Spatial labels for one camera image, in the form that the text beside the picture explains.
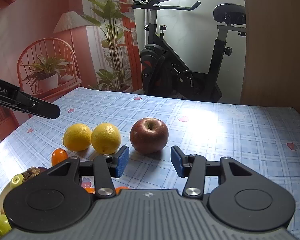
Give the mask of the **orange mandarin front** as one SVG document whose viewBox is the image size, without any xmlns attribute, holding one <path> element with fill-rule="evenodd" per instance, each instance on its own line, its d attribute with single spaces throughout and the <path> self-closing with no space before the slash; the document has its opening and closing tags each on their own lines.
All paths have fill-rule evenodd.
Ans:
<svg viewBox="0 0 300 240">
<path fill-rule="evenodd" d="M 115 194 L 118 195 L 120 193 L 121 190 L 123 189 L 129 189 L 128 187 L 125 187 L 125 186 L 121 186 L 121 187 L 116 187 L 115 188 Z M 87 187 L 85 188 L 85 190 L 88 192 L 88 193 L 93 193 L 95 194 L 95 189 L 93 187 Z M 102 195 L 102 196 L 109 196 L 111 194 L 114 193 L 114 190 L 113 189 L 110 189 L 108 187 L 103 187 L 103 188 L 100 188 L 97 190 L 97 193 L 99 195 Z"/>
</svg>

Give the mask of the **orange mandarin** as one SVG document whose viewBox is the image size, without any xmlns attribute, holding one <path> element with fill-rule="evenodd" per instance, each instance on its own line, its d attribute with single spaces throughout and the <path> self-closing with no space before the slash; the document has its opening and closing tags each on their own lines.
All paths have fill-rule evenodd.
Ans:
<svg viewBox="0 0 300 240">
<path fill-rule="evenodd" d="M 67 152 L 62 148 L 58 148 L 58 149 L 54 150 L 51 155 L 51 164 L 52 164 L 52 166 L 55 166 L 58 163 L 61 163 L 62 161 L 64 161 L 65 159 L 68 159 Z"/>
<path fill-rule="evenodd" d="M 125 186 L 121 186 L 121 187 L 116 187 L 115 188 L 115 194 L 118 195 L 120 193 L 121 190 L 123 189 L 129 189 L 128 187 L 125 187 Z M 85 190 L 88 192 L 88 193 L 93 193 L 95 194 L 95 189 L 93 187 L 87 187 L 85 188 Z M 103 188 L 100 188 L 97 190 L 97 193 L 99 195 L 102 195 L 102 196 L 109 196 L 111 194 L 114 193 L 114 190 L 113 189 L 110 189 L 108 187 L 103 187 Z"/>
</svg>

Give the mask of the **red apple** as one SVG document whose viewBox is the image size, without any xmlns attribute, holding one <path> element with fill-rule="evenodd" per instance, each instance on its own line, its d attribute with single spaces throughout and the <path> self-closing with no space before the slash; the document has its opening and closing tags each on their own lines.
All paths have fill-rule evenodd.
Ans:
<svg viewBox="0 0 300 240">
<path fill-rule="evenodd" d="M 130 130 L 130 142 L 141 154 L 161 151 L 168 142 L 168 127 L 156 118 L 138 120 Z"/>
</svg>

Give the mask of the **dark purple mangosteen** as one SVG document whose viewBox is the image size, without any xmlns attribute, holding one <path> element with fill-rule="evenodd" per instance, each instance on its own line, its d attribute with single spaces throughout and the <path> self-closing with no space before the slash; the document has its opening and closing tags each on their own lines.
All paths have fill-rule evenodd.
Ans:
<svg viewBox="0 0 300 240">
<path fill-rule="evenodd" d="M 22 176 L 23 176 L 22 183 L 25 183 L 26 181 L 34 178 L 35 176 L 43 173 L 46 170 L 47 170 L 47 168 L 45 168 L 45 167 L 31 167 L 31 168 L 28 168 L 25 172 L 22 173 Z"/>
</svg>

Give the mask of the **green apple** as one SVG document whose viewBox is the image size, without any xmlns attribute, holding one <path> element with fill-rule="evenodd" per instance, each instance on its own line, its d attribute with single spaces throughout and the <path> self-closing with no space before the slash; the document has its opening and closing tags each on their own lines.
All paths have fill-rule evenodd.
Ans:
<svg viewBox="0 0 300 240">
<path fill-rule="evenodd" d="M 23 183 L 24 176 L 22 173 L 15 175 L 10 181 L 10 188 L 14 189 Z"/>
<path fill-rule="evenodd" d="M 0 238 L 12 230 L 6 215 L 0 215 Z"/>
</svg>

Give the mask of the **right yellow lemon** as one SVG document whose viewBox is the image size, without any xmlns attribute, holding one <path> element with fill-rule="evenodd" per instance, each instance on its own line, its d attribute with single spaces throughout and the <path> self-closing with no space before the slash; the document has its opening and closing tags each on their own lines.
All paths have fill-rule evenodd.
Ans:
<svg viewBox="0 0 300 240">
<path fill-rule="evenodd" d="M 91 143 L 99 154 L 114 154 L 121 144 L 121 134 L 116 126 L 104 122 L 93 130 Z"/>
</svg>

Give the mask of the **yellow lemon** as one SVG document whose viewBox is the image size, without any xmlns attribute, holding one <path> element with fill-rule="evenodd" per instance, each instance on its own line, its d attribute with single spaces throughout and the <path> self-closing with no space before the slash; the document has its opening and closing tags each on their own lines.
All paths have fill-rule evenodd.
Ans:
<svg viewBox="0 0 300 240">
<path fill-rule="evenodd" d="M 104 122 L 93 130 L 91 143 L 99 154 L 114 154 L 121 144 L 121 134 L 116 126 Z"/>
<path fill-rule="evenodd" d="M 91 145 L 91 129 L 81 123 L 73 124 L 63 135 L 63 145 L 74 152 L 86 150 Z"/>
</svg>

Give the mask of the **left yellow lemon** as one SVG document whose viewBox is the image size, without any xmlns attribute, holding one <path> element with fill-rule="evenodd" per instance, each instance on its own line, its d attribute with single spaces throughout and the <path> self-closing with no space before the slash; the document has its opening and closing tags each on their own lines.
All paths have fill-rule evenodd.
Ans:
<svg viewBox="0 0 300 240">
<path fill-rule="evenodd" d="M 91 145 L 91 129 L 81 123 L 73 124 L 63 135 L 63 145 L 74 152 L 86 150 Z"/>
</svg>

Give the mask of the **printed room backdrop poster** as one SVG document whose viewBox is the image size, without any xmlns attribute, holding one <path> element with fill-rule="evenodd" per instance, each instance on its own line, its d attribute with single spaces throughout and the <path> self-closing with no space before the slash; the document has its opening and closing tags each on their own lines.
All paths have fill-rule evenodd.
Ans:
<svg viewBox="0 0 300 240">
<path fill-rule="evenodd" d="M 0 0 L 0 79 L 53 102 L 142 87 L 133 0 Z"/>
</svg>

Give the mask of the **blue plaid tablecloth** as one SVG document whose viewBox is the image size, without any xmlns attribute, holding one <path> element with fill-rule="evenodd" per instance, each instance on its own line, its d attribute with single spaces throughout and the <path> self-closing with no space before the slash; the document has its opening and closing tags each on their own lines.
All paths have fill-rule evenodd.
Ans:
<svg viewBox="0 0 300 240">
<path fill-rule="evenodd" d="M 256 107 L 186 101 L 77 88 L 56 101 L 58 119 L 30 118 L 0 143 L 0 194 L 10 179 L 27 168 L 50 167 L 51 154 L 63 147 L 63 134 L 76 123 L 90 128 L 108 122 L 130 146 L 131 127 L 149 117 L 169 130 L 166 147 L 157 154 L 130 150 L 130 160 L 115 186 L 133 189 L 178 189 L 170 149 L 207 160 L 232 157 L 287 189 L 296 201 L 289 230 L 300 239 L 300 114 L 293 108 Z"/>
</svg>

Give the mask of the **black exercise bike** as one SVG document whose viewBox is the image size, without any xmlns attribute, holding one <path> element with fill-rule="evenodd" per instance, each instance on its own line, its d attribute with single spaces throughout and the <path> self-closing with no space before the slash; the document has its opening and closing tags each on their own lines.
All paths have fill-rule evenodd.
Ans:
<svg viewBox="0 0 300 240">
<path fill-rule="evenodd" d="M 133 0 L 132 7 L 145 13 L 145 45 L 140 57 L 146 95 L 239 103 L 246 36 L 244 6 Z"/>
</svg>

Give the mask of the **beige round plate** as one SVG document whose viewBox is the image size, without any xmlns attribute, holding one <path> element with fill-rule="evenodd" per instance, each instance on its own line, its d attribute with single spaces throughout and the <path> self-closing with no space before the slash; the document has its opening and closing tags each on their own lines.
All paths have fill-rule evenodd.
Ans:
<svg viewBox="0 0 300 240">
<path fill-rule="evenodd" d="M 0 215 L 5 215 L 5 211 L 3 208 L 3 202 L 7 194 L 11 191 L 10 182 L 4 187 L 2 192 L 0 193 Z"/>
</svg>

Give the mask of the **wooden wardrobe panel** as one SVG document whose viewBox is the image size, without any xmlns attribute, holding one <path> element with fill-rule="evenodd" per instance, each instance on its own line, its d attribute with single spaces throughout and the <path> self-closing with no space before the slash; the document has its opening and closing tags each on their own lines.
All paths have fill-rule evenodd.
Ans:
<svg viewBox="0 0 300 240">
<path fill-rule="evenodd" d="M 247 41 L 241 104 L 300 114 L 300 0 L 245 0 Z"/>
</svg>

